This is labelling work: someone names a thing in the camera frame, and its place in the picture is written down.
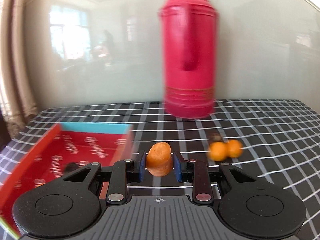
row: curtain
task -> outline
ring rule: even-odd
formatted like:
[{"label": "curtain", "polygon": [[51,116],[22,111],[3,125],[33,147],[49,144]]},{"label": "curtain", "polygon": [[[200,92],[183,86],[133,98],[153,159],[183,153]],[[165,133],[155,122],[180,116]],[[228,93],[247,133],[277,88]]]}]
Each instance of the curtain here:
[{"label": "curtain", "polygon": [[24,57],[24,1],[1,0],[0,103],[12,138],[37,114]]}]

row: pink thermos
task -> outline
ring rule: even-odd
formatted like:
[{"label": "pink thermos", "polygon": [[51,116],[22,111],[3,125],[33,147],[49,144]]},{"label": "pink thermos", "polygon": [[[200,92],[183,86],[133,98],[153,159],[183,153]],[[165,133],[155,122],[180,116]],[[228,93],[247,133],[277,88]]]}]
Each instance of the pink thermos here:
[{"label": "pink thermos", "polygon": [[213,111],[217,12],[208,0],[167,0],[161,8],[164,108],[182,118]]}]

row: open cardboard box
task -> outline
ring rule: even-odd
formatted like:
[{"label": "open cardboard box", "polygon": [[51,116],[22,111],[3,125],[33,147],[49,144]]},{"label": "open cardboard box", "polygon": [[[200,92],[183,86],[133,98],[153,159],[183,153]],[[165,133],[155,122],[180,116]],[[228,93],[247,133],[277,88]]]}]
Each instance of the open cardboard box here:
[{"label": "open cardboard box", "polygon": [[[14,201],[24,192],[80,166],[100,162],[111,166],[132,156],[132,126],[118,123],[60,122],[54,124],[21,160],[0,188],[2,227],[17,237],[12,218]],[[106,195],[104,183],[100,198]]]}]

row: checkered tablecloth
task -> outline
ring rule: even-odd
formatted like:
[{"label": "checkered tablecloth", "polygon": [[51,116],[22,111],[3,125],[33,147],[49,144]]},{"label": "checkered tablecloth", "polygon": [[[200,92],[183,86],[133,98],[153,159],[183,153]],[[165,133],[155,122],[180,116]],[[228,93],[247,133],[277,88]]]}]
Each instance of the checkered tablecloth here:
[{"label": "checkered tablecloth", "polygon": [[[185,159],[208,160],[207,138],[219,132],[238,139],[244,152],[229,159],[240,168],[291,190],[307,207],[298,236],[320,239],[320,115],[298,100],[217,100],[215,114],[188,120],[164,113],[159,102],[76,106],[46,109],[31,121],[0,154],[0,185],[15,165],[55,122],[125,122],[133,124],[134,154],[159,141],[179,149]],[[212,184],[219,197],[216,184]],[[173,173],[156,178],[146,172],[142,183],[129,185],[138,195],[185,195],[192,185],[176,182]],[[10,239],[3,230],[0,239]]]}]

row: thermos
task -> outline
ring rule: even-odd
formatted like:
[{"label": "thermos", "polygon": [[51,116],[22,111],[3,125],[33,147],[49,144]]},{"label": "thermos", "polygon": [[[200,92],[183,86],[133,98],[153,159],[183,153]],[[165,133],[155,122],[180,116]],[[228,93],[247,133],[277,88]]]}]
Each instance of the thermos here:
[{"label": "thermos", "polygon": [[208,0],[167,0],[162,22],[164,108],[182,118],[213,111],[217,12]]}]

